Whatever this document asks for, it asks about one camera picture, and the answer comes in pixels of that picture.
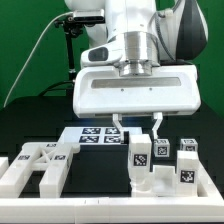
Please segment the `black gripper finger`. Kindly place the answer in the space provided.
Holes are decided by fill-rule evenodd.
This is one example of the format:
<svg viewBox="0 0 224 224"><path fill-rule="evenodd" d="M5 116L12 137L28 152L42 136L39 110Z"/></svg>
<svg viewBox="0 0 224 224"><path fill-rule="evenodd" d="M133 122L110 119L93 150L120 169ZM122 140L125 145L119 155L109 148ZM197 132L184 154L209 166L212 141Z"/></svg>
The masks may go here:
<svg viewBox="0 0 224 224"><path fill-rule="evenodd" d="M154 125L152 127L153 138L158 138L158 129L163 121L163 114L161 112L155 112L153 114Z"/></svg>
<svg viewBox="0 0 224 224"><path fill-rule="evenodd" d="M122 115L121 114L113 114L112 115L112 123L120 132L120 142L122 144L129 143L129 132L124 129L121 124Z"/></svg>

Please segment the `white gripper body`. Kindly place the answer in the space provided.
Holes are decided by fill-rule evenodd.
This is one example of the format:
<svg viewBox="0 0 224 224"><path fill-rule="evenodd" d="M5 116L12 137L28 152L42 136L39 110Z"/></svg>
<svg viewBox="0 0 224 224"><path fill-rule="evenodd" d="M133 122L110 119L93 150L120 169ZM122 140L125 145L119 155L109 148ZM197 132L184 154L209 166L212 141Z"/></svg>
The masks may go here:
<svg viewBox="0 0 224 224"><path fill-rule="evenodd" d="M150 76L121 76L113 66L89 67L75 80L73 110L80 118L191 115L200 105L193 65L155 67Z"/></svg>

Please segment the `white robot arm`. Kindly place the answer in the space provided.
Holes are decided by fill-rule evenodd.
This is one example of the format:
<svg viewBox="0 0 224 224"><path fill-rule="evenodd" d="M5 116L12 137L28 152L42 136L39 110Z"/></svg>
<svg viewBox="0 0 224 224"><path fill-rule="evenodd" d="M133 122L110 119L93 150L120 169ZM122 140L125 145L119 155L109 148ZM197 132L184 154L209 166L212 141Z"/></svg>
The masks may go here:
<svg viewBox="0 0 224 224"><path fill-rule="evenodd" d="M122 142L124 116L152 116L154 130L168 115L200 106L197 70L186 62L208 41L197 0L174 0L159 11L155 0L65 0L72 21L87 29L73 108L82 117L110 116Z"/></svg>

